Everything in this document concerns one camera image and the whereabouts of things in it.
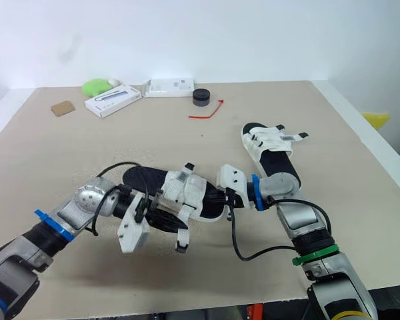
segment black round object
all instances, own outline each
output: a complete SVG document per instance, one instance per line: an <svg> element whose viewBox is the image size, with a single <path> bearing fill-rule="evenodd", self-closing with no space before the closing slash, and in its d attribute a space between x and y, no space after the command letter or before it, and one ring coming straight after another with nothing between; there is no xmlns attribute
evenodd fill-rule
<svg viewBox="0 0 400 320"><path fill-rule="evenodd" d="M198 107L204 107L209 104L211 93L207 89L196 89L193 91L193 103Z"/></svg>

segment white table edge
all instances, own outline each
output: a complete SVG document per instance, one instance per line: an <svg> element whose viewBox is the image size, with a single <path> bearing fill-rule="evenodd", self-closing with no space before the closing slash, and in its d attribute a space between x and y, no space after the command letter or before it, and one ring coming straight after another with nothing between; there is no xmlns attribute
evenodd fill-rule
<svg viewBox="0 0 400 320"><path fill-rule="evenodd" d="M345 122L359 136L382 167L400 187L400 156L352 104L328 81L312 81Z"/></svg>

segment cable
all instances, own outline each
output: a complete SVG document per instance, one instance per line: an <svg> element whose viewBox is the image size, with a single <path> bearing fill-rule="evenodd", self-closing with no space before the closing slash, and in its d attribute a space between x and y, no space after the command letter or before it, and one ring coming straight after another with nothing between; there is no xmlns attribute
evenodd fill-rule
<svg viewBox="0 0 400 320"><path fill-rule="evenodd" d="M315 203L306 201L306 200L300 200L300 199L278 199L278 200L272 200L268 203L268 205L270 207L272 207L273 205L276 205L278 203L284 203L284 202L293 202L293 203L302 203L303 205L309 205L310 207L320 211L320 213L324 216L325 220L326 220L326 225L327 225L327 230L329 232L330 235L332 235L332 226L331 226L331 220L329 219L329 216L327 215L326 211L319 207L318 205L316 205Z"/></svg>
<svg viewBox="0 0 400 320"><path fill-rule="evenodd" d="M85 228L86 230L90 231L93 233L94 236L98 236L98 232L96 231L96 221L98 220L98 216L99 216L99 212L101 211L101 208L105 202L105 200L107 200L108 196L114 192L114 190L118 190L119 186L115 185L114 187L112 187L110 190L108 190L103 198L101 199L101 201L99 202L96 210L95 210L95 214L93 215L93 219L92 219L92 227L91 228Z"/></svg>
<svg viewBox="0 0 400 320"><path fill-rule="evenodd" d="M133 162L133 161L118 162L118 163L115 163L115 164L113 164L113 165L110 165L109 167L106 167L104 170L102 170L100 173L97 174L97 177L102 177L102 176L103 176L104 174L106 174L108 171L110 171L110 170L112 170L112 169L114 169L114 168L116 168L116 167L119 167L119 166L121 166L121 165L134 165L134 166L139 167L139 168L141 169L140 172L141 172L141 176L142 176L142 179L143 179L143 182L144 182L144 186L145 186L145 202L146 202L146 204L147 204L146 209L148 210L148 209L149 209L149 206L150 206L150 203L148 202L148 199L149 199L148 184L147 184L147 180L146 180L146 178L145 178L144 172L143 172L143 167L142 167L139 163ZM86 231L92 232L94 236L98 236L98 235L99 235L98 232L97 232L97 230L96 230L96 222L97 222L97 220L98 220L99 212L101 211L101 208L102 208L102 206L103 206L105 200L108 198L108 196L109 196L114 190L118 190L118 189L119 189L119 186L118 186L118 185L115 185L114 187L112 187L110 190L108 190L108 191L104 194L102 200L99 202L98 207L97 207L96 210L95 210L95 214L93 215L91 227L90 227L90 228L89 228L89 227L86 227L86 228L85 228Z"/></svg>
<svg viewBox="0 0 400 320"><path fill-rule="evenodd" d="M263 255L264 253L273 251L273 250L280 250L280 249L288 249L288 250L295 250L294 247L290 247L288 245L276 245L274 247L270 247L270 248L266 248L264 250L261 250L260 252L256 252L254 255L248 256L248 257L244 257L241 255L239 247L237 245L237 239L235 236L235 216L234 216L234 207L232 205L229 205L229 212L231 215L231 237L233 240L233 247L234 247L234 251L235 254L238 256L238 258L240 258L240 260L242 261L250 261L253 260L254 258L259 257L260 255Z"/></svg>
<svg viewBox="0 0 400 320"><path fill-rule="evenodd" d="M137 167L141 166L138 162L132 162L132 161L118 162L118 163L115 163L113 165L110 165L109 167L106 167L104 170L102 170L100 173L97 174L97 177L102 177L108 171L110 171L110 170L112 170L112 169L114 169L116 167L119 167L121 165L134 165L134 166L137 166Z"/></svg>

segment white box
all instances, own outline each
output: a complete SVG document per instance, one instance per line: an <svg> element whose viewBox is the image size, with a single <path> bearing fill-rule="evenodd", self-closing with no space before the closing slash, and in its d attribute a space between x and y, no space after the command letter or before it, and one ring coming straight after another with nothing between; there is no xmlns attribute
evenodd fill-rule
<svg viewBox="0 0 400 320"><path fill-rule="evenodd" d="M191 97L194 91L194 80L184 79L152 79L145 84L146 97Z"/></svg>
<svg viewBox="0 0 400 320"><path fill-rule="evenodd" d="M92 99L86 100L85 105L100 118L120 110L142 98L141 93L130 85L119 85Z"/></svg>

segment brown cardboard square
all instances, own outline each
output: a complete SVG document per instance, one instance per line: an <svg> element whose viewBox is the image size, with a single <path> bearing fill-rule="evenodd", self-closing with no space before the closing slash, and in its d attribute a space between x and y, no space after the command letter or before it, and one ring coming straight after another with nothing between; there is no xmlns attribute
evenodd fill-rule
<svg viewBox="0 0 400 320"><path fill-rule="evenodd" d="M60 117L68 112L74 111L75 108L71 102L64 101L64 102L58 103L57 105L53 105L51 107L51 110L57 117Z"/></svg>

